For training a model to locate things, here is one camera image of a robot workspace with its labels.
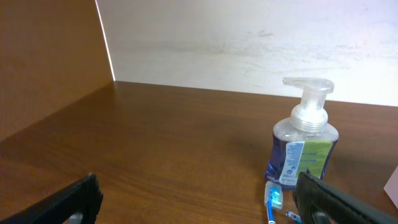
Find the wooden wall panel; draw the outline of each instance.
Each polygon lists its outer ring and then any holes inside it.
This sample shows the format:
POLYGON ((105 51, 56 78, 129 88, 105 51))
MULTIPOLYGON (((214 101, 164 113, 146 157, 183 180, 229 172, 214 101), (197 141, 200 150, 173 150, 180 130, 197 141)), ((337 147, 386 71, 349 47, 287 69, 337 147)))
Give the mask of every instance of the wooden wall panel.
POLYGON ((0 0, 0 140, 112 81, 94 0, 0 0))

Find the wooden surface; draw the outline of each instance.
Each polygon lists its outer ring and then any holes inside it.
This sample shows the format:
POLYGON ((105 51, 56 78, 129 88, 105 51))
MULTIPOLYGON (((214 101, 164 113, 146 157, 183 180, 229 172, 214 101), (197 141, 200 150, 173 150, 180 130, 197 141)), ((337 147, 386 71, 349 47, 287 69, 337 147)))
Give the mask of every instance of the wooden surface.
POLYGON ((95 0, 0 1, 0 141, 112 81, 95 0))
MULTIPOLYGON (((116 82, 0 143, 0 219, 94 172, 97 223, 265 223, 272 127, 297 103, 116 82)), ((326 181, 398 217, 383 191, 398 161, 398 108, 326 107, 340 132, 326 181)))

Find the hand soap bottle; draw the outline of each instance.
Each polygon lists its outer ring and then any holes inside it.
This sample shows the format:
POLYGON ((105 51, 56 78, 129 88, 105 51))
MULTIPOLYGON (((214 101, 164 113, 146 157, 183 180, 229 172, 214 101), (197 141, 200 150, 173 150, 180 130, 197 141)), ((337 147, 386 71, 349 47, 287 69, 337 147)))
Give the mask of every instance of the hand soap bottle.
POLYGON ((303 96, 290 117, 274 126, 266 179, 281 185, 283 190, 293 190, 300 172, 309 169, 321 179, 325 175, 338 132, 328 124, 323 104, 335 85, 323 78, 284 78, 283 83, 302 89, 303 96))

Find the pump nozzle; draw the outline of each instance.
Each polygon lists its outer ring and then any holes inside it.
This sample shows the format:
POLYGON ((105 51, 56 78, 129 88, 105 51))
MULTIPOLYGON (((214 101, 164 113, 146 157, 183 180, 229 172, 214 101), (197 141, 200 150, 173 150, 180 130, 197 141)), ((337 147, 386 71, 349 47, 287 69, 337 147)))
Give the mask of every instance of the pump nozzle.
POLYGON ((290 116, 292 125, 302 131, 316 132, 328 122, 328 114, 323 109, 326 95, 332 93, 335 84, 324 78, 284 78, 285 85, 303 90, 301 103, 290 116))
POLYGON ((294 78, 285 77, 284 84, 300 88, 314 94, 333 93, 335 84, 326 78, 294 78))

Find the toothbrush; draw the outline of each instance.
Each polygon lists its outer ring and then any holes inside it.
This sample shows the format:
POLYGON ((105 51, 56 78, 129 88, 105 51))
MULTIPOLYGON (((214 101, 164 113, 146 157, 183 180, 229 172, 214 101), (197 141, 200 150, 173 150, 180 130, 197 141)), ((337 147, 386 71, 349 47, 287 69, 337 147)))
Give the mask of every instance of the toothbrush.
POLYGON ((275 224, 272 209, 280 210, 283 205, 283 193, 280 185, 268 181, 264 192, 264 205, 267 208, 268 224, 275 224))
POLYGON ((272 213, 272 199, 267 202, 267 216, 268 216, 268 224, 275 224, 274 214, 272 213))

